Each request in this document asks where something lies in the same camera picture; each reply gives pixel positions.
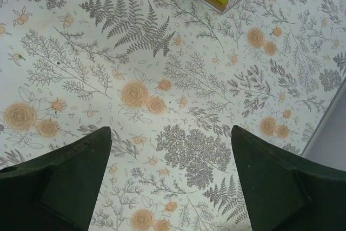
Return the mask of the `floral table mat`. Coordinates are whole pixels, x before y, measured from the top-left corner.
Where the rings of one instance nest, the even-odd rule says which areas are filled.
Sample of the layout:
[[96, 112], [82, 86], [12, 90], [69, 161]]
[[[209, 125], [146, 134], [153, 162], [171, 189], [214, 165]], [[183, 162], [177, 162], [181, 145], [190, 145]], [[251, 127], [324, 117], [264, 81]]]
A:
[[90, 230], [250, 230], [231, 129], [302, 155], [345, 0], [1, 0], [1, 167], [108, 126]]

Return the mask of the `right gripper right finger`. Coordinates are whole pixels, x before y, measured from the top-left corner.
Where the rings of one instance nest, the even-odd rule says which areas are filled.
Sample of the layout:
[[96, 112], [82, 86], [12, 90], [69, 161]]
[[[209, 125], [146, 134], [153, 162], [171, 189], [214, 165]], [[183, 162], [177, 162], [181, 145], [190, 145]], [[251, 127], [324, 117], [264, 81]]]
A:
[[345, 172], [233, 126], [231, 145], [253, 230], [345, 230]]

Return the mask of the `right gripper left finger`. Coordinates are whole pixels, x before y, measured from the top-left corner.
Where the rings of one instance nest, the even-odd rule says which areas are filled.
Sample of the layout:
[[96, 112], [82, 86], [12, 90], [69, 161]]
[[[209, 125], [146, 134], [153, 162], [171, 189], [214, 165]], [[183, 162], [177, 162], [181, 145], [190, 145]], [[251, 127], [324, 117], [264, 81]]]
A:
[[110, 127], [1, 170], [1, 230], [88, 230], [112, 146]]

